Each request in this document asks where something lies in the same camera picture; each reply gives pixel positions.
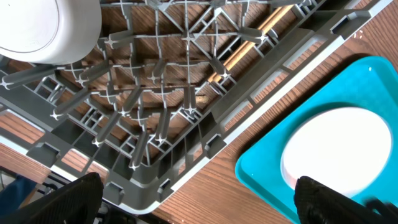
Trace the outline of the grey small bowl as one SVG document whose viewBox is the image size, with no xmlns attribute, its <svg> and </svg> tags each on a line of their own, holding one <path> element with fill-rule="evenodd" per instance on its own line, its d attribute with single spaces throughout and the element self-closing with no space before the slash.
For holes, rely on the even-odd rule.
<svg viewBox="0 0 398 224">
<path fill-rule="evenodd" d="M 1 55 L 73 63 L 93 50 L 101 25 L 98 0 L 1 0 Z"/>
</svg>

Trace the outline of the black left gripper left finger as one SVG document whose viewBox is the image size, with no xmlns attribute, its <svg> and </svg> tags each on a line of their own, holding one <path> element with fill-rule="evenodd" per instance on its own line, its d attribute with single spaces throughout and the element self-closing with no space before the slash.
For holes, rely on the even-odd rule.
<svg viewBox="0 0 398 224">
<path fill-rule="evenodd" d="M 1 217 L 2 224 L 94 222 L 104 185 L 96 172 L 80 177 L 52 193 Z"/>
</svg>

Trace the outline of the wooden chopstick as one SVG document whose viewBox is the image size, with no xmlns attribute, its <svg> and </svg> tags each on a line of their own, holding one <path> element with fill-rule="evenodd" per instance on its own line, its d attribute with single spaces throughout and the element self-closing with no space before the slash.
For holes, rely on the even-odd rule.
<svg viewBox="0 0 398 224">
<path fill-rule="evenodd" d="M 292 8 L 294 5 L 278 7 L 260 26 L 259 30 L 267 33 L 274 27 Z M 255 43 L 245 41 L 224 63 L 227 70 L 231 70 L 253 47 Z M 218 82 L 221 80 L 221 75 L 217 73 L 212 74 L 208 78 L 208 82 Z"/>
</svg>

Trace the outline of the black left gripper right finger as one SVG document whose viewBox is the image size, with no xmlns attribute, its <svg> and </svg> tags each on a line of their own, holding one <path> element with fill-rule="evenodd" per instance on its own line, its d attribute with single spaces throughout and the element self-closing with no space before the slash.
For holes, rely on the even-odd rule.
<svg viewBox="0 0 398 224">
<path fill-rule="evenodd" d="M 295 185 L 294 204 L 304 224 L 391 224 L 395 206 L 370 198 L 361 205 L 333 189 L 302 176 Z"/>
</svg>

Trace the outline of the white plate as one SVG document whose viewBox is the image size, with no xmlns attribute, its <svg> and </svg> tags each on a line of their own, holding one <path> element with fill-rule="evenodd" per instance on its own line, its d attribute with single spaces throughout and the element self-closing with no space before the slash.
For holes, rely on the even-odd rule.
<svg viewBox="0 0 398 224">
<path fill-rule="evenodd" d="M 308 176 L 354 196 L 380 176 L 392 145 L 390 127 L 378 114 L 358 107 L 330 109 L 294 130 L 284 146 L 280 170 L 290 188 Z"/>
</svg>

